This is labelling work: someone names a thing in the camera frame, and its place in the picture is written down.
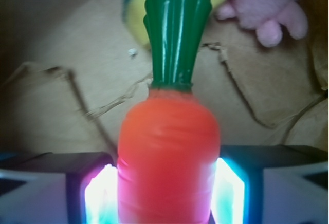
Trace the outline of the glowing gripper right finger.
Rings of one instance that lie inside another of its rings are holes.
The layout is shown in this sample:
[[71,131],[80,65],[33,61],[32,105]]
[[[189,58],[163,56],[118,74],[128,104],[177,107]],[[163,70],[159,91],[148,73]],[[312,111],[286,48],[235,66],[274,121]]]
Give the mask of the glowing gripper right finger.
[[328,153],[306,145],[223,145],[211,223],[328,223]]

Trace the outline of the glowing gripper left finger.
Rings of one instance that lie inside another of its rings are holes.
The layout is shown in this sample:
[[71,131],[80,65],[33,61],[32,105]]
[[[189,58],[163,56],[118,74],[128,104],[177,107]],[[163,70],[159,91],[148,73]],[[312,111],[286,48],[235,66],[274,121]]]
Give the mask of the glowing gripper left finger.
[[109,154],[1,153],[1,223],[117,222]]

